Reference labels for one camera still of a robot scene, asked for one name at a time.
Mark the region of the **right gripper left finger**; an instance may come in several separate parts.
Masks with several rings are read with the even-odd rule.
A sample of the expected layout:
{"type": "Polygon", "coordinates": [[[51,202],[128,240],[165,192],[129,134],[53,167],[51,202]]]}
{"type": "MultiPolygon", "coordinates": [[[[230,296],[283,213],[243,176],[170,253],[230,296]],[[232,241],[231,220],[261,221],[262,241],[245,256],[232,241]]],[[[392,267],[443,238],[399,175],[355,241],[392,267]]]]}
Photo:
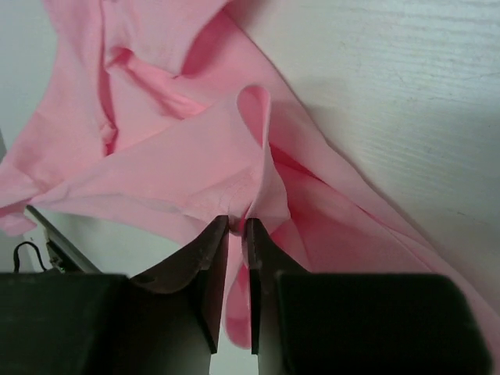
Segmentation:
{"type": "Polygon", "coordinates": [[[4,374],[207,374],[220,335],[229,219],[134,277],[4,273],[4,374]]]}

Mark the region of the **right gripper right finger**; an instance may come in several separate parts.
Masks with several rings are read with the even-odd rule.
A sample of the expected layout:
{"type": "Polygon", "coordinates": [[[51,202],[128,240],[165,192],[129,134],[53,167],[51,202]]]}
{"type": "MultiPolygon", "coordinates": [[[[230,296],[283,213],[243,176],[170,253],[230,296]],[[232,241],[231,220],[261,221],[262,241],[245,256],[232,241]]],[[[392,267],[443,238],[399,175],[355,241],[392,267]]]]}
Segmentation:
{"type": "Polygon", "coordinates": [[[311,273],[245,224],[261,374],[490,374],[463,293],[432,273],[311,273]]]}

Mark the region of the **pink t shirt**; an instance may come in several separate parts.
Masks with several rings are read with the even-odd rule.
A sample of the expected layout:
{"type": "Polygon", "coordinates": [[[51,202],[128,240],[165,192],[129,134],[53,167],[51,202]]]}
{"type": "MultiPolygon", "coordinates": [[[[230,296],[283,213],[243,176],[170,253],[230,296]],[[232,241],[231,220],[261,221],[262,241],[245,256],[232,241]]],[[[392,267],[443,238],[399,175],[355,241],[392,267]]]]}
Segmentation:
{"type": "Polygon", "coordinates": [[[52,77],[1,163],[1,228],[28,205],[186,244],[259,218],[316,272],[439,273],[499,354],[499,314],[326,142],[223,1],[46,1],[52,77]]]}

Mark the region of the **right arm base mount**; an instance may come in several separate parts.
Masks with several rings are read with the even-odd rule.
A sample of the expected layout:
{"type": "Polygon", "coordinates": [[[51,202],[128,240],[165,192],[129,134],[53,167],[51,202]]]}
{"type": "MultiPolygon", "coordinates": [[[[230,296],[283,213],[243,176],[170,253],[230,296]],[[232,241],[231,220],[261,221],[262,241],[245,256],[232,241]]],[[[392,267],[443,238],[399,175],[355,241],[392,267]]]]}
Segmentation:
{"type": "Polygon", "coordinates": [[[28,206],[24,215],[28,231],[15,230],[14,236],[23,239],[22,246],[30,247],[28,255],[36,272],[100,273],[99,268],[41,212],[28,206]]]}

